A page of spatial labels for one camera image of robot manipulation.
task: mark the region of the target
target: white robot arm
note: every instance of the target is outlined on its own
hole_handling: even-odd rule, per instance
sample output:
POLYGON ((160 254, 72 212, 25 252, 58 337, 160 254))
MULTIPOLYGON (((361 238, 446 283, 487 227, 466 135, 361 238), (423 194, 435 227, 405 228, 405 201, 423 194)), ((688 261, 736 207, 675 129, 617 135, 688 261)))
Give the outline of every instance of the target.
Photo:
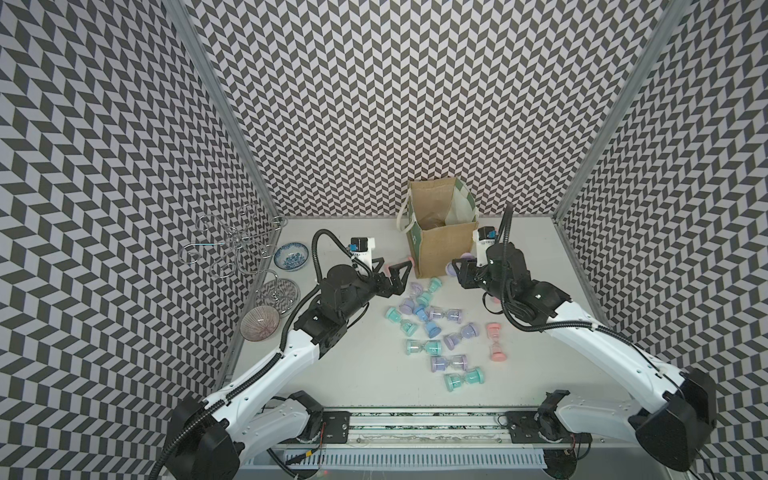
POLYGON ((699 369, 683 372, 640 350, 592 318, 566 292, 533 280, 523 253, 508 242, 510 221, 508 211, 498 233, 493 227, 475 232, 477 260, 452 261, 458 282, 499 298, 513 326, 548 333, 576 349, 632 397, 610 402, 582 399, 566 390, 548 393, 536 415, 538 434, 550 442, 578 433, 636 442, 663 465, 688 470, 715 426, 714 381, 699 369))
MULTIPOLYGON (((511 243, 502 248, 495 240, 495 231, 489 228, 475 232, 477 260, 453 260, 462 287, 482 288, 501 297, 501 285, 505 285, 502 305, 513 325, 525 331, 546 332, 581 352, 632 397, 612 402, 582 399, 565 390, 548 393, 535 415, 538 436, 557 442, 570 441, 575 434, 594 433, 636 442, 662 464, 687 470, 714 427, 717 413, 711 378, 695 369, 683 372, 639 350, 592 318, 565 292, 531 280, 522 252, 511 243)), ((318 232, 316 238, 323 233, 341 245, 327 230, 318 232)), ((357 245, 351 249, 356 251, 345 252, 370 274, 363 276, 348 265, 331 268, 291 314, 280 347, 202 402, 182 401, 174 409, 157 472, 157 466, 166 463, 177 480, 226 480, 243 462, 283 440, 316 438, 322 407, 306 393, 279 399, 282 403, 273 409, 265 411, 263 407, 294 376, 336 345, 349 318, 371 298, 402 294, 411 269, 411 263, 405 262, 389 267, 389 275, 385 275, 379 272, 383 259, 372 258, 373 239, 355 238, 352 245, 357 245)), ((510 436, 514 442, 511 429, 510 436)))

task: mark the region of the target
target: white vent grille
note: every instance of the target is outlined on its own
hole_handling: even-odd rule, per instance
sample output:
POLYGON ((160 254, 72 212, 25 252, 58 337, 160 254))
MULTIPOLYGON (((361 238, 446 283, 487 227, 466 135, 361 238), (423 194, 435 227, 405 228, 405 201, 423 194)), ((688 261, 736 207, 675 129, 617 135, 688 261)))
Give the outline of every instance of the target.
MULTIPOLYGON (((305 449, 286 450, 284 458, 292 458, 305 449)), ((540 449, 375 449, 370 452, 333 451, 312 455, 291 468, 317 468, 322 466, 357 470, 440 470, 469 468, 547 468, 544 452, 540 449)))

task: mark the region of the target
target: black cable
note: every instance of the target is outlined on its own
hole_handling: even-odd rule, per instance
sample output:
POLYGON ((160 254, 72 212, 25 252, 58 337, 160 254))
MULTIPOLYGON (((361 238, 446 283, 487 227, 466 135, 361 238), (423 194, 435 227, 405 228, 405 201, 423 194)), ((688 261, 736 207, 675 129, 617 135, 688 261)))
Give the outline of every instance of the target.
MULTIPOLYGON (((232 390, 231 392, 227 393, 226 399, 227 402, 231 402, 232 399, 242 392, 244 392, 248 387, 253 385, 257 380, 259 380, 261 377, 266 375, 267 372, 274 367, 277 362, 280 361, 280 359, 283 358, 283 352, 285 351, 286 344, 288 343, 288 332, 290 331, 290 327, 293 324, 293 320, 296 318, 297 313, 301 308, 304 306, 306 301, 315 293, 317 293, 320 290, 320 285, 316 285, 315 288, 306 294, 304 298, 299 301, 299 304, 296 306, 295 309, 293 309, 293 312, 291 312, 290 316, 288 317, 288 320, 286 321, 285 326, 283 327, 283 333, 280 336, 280 351, 275 353, 275 355, 270 359, 269 362, 266 363, 264 367, 261 368, 258 372, 254 373, 248 380, 240 384, 237 388, 232 390)), ((168 444, 168 446, 163 449, 163 451, 160 453, 160 455, 157 457, 157 460, 155 461, 152 470, 149 474, 148 480, 157 480, 157 477, 160 476, 160 470, 163 468, 163 465, 165 465, 165 462, 170 458, 170 454, 176 450, 176 448, 181 444, 181 442, 189 435, 194 427, 198 426, 200 422, 205 420, 206 418, 210 417, 214 412, 216 412, 218 409, 220 409, 222 406, 225 405, 225 402, 223 400, 219 400, 218 402, 214 403, 209 409, 206 409, 203 415, 195 419, 191 424, 189 424, 188 427, 186 427, 184 430, 181 431, 181 433, 171 442, 168 444)))
POLYGON ((160 455, 157 457, 157 460, 155 461, 154 465, 152 465, 152 470, 149 473, 149 480, 157 480, 157 477, 160 476, 160 470, 163 469, 163 465, 165 465, 165 462, 170 458, 170 454, 176 450, 176 447, 181 444, 181 442, 187 437, 187 435, 190 434, 195 428, 202 423, 203 420, 210 417, 214 412, 216 412, 218 409, 224 406, 224 401, 219 400, 218 402, 214 403, 210 406, 208 410, 206 410, 203 415, 200 415, 195 420, 193 420, 189 425, 184 427, 183 430, 181 430, 181 433, 179 435, 176 435, 176 438, 168 443, 168 447, 163 449, 163 451, 160 453, 160 455))
POLYGON ((368 311, 368 307, 369 307, 369 306, 371 306, 371 303, 370 303, 370 302, 366 303, 366 307, 365 307, 364 309, 362 309, 362 313, 360 313, 360 315, 359 315, 359 316, 358 316, 358 317, 355 319, 355 321, 353 321, 352 323, 350 323, 350 324, 349 324, 349 325, 346 327, 346 329, 351 329, 351 328, 352 328, 352 325, 354 325, 355 323, 358 323, 358 322, 360 321, 360 319, 361 319, 361 318, 362 318, 362 317, 363 317, 363 316, 366 314, 366 312, 368 311))
POLYGON ((320 268, 320 258, 317 256, 317 240, 319 240, 320 237, 323 235, 330 237, 330 239, 333 240, 333 242, 336 244, 339 250, 344 252, 344 254, 347 255, 352 260, 352 263, 356 263, 360 265, 366 271, 366 273, 368 274, 368 279, 367 279, 368 282, 371 282, 374 280, 373 272, 371 271, 370 267, 368 267, 363 262, 358 260, 357 257, 355 257, 352 254, 352 252, 350 252, 349 249, 347 249, 344 246, 344 244, 341 243, 339 238, 336 237, 336 235, 334 235, 332 231, 326 230, 323 228, 316 231, 314 237, 312 237, 312 263, 315 267, 315 275, 317 276, 317 283, 320 283, 320 281, 323 279, 323 270, 320 268))
POLYGON ((583 322, 580 320, 568 320, 565 322, 556 322, 556 323, 545 323, 544 325, 540 326, 533 326, 533 325, 523 325, 522 323, 518 322, 515 317, 518 317, 519 319, 528 320, 528 323, 531 323, 533 319, 536 318, 536 314, 530 307, 524 305, 523 303, 518 302, 515 299, 510 299, 507 301, 507 295, 509 292, 507 291, 508 285, 507 285, 507 245, 509 243, 509 230, 511 225, 511 219, 512 219, 512 207, 511 205, 508 205, 504 210, 504 215, 502 216, 502 225, 499 227, 499 230, 503 233, 502 236, 502 288, 501 288, 501 295, 500 300, 502 302, 502 312, 507 317, 507 321, 509 321, 516 329, 522 330, 523 332, 544 332, 545 330, 555 329, 555 328, 587 328, 587 329, 594 329, 594 331, 604 333, 605 335, 609 335, 617 340, 620 340, 621 342, 626 343, 627 345, 631 346, 637 353, 639 353, 643 359, 648 363, 648 365, 652 366, 654 369, 656 369, 657 372, 661 373, 661 375, 667 379, 672 385, 675 386, 677 391, 680 393, 680 396, 685 399, 685 395, 683 394, 683 390, 680 389, 680 386, 676 384, 675 382, 670 379, 666 373, 662 373, 659 367, 657 367, 654 363, 652 363, 648 357, 645 356, 645 354, 637 348, 637 346, 632 342, 631 339, 628 339, 626 336, 620 334, 619 332, 615 332, 612 329, 607 328, 606 326, 599 325, 597 328, 594 328, 594 325, 589 322, 583 322))
MULTIPOLYGON (((269 402, 271 402, 272 400, 280 400, 281 402, 285 402, 285 401, 286 401, 286 400, 288 400, 288 399, 287 399, 287 398, 284 398, 284 397, 281 397, 281 396, 274 396, 274 397, 272 397, 271 399, 267 400, 267 401, 266 401, 266 403, 269 403, 269 402)), ((263 407, 261 407, 261 412, 260 412, 260 413, 264 413, 264 409, 266 408, 266 403, 264 404, 264 406, 263 406, 263 407)))
POLYGON ((490 295, 490 293, 488 293, 488 292, 484 292, 482 294, 482 305, 485 307, 485 309, 488 311, 488 313, 490 313, 491 315, 501 315, 502 313, 504 313, 504 310, 499 310, 498 312, 493 312, 493 311, 491 311, 491 309, 488 308, 488 305, 485 304, 485 298, 488 295, 490 295))
POLYGON ((283 460, 279 456, 277 456, 277 454, 272 449, 267 449, 266 453, 269 454, 269 456, 272 457, 272 460, 275 461, 275 463, 280 467, 280 469, 283 470, 283 472, 290 475, 291 478, 306 480, 307 478, 314 476, 319 471, 319 469, 310 470, 309 472, 306 472, 306 471, 297 472, 295 470, 291 470, 290 467, 286 465, 285 462, 283 462, 283 460))

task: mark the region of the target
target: chevron pattern wallpaper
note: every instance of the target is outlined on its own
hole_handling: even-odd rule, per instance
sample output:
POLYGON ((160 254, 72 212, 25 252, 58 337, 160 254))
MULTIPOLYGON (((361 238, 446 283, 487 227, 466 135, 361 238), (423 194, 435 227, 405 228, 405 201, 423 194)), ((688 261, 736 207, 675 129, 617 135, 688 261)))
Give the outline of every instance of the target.
POLYGON ((456 176, 549 214, 667 0, 187 0, 278 209, 394 215, 456 176))
POLYGON ((0 2, 0 478, 144 478, 222 366, 247 279, 176 252, 257 199, 174 35, 158 0, 0 2))
POLYGON ((617 327, 717 381, 717 478, 768 478, 767 25, 694 0, 565 222, 617 327))

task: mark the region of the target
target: bag handle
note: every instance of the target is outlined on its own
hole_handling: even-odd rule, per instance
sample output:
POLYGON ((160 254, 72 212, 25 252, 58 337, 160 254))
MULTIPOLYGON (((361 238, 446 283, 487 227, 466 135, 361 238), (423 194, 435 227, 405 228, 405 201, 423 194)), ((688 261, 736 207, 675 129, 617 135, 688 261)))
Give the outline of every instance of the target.
POLYGON ((409 189, 408 193, 406 194, 406 198, 402 200, 402 205, 400 205, 400 210, 398 210, 397 212, 396 226, 397 226, 397 230, 400 233, 408 232, 413 228, 414 225, 416 225, 416 215, 413 214, 411 218, 411 223, 409 223, 408 226, 404 229, 400 228, 400 220, 402 220, 402 215, 406 212, 406 208, 408 206, 408 200, 410 197, 411 197, 411 190, 409 189))

